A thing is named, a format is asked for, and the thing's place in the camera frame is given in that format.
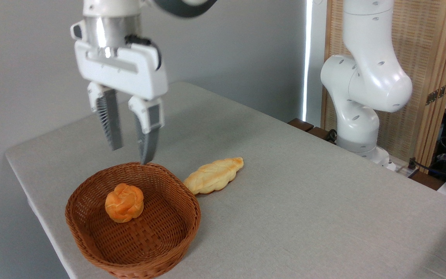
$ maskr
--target bread roll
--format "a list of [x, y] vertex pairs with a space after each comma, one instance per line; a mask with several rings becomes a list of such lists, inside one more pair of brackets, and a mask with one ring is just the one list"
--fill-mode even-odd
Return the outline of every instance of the bread roll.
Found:
[[184, 184], [194, 195], [219, 191], [235, 179], [237, 171], [243, 166], [242, 157], [217, 160], [200, 167], [185, 179]]
[[135, 186], [120, 183], [106, 197], [105, 209], [113, 221], [128, 222], [144, 210], [144, 194]]

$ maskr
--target elongated bread loaf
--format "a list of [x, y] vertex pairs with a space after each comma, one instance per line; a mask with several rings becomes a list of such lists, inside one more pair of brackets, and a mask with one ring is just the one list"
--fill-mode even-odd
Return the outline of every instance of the elongated bread loaf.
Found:
[[219, 191], [235, 179], [243, 166], [242, 157], [217, 160], [200, 167], [185, 179], [184, 184], [194, 195]]

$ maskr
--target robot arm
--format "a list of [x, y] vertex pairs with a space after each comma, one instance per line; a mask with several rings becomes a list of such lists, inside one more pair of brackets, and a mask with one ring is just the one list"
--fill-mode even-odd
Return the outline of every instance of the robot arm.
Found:
[[[206, 12], [216, 0], [153, 0], [180, 17]], [[140, 12], [150, 0], [84, 0], [84, 19], [72, 25], [80, 74], [90, 81], [89, 101], [99, 115], [113, 150], [121, 148], [122, 133], [117, 91], [131, 95], [141, 163], [156, 152], [159, 129], [164, 126], [161, 97], [168, 80], [159, 48], [141, 37]]]
[[352, 53], [327, 59], [321, 81], [336, 110], [337, 145], [382, 166], [388, 153], [376, 146], [379, 119], [373, 109], [395, 112], [410, 99], [412, 82], [393, 51], [394, 0], [345, 0], [343, 41]]

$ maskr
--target brown wicker basket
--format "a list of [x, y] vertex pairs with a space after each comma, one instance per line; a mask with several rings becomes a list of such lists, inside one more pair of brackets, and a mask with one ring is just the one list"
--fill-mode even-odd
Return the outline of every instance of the brown wicker basket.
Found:
[[[105, 211], [106, 196], [119, 183], [144, 192], [144, 211], [116, 223]], [[118, 278], [153, 278], [184, 257], [199, 228], [195, 196], [166, 168], [126, 163], [101, 170], [70, 196], [65, 217], [83, 256]]]

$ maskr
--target white wall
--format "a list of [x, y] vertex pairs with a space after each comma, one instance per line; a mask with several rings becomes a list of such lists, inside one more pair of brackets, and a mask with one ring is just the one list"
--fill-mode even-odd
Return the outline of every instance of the white wall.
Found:
[[[80, 13], [80, 0], [0, 1], [0, 278], [67, 277], [4, 152], [90, 114], [68, 31]], [[288, 121], [300, 115], [303, 14], [303, 0], [220, 0], [191, 21], [147, 9], [143, 26], [170, 81]]]

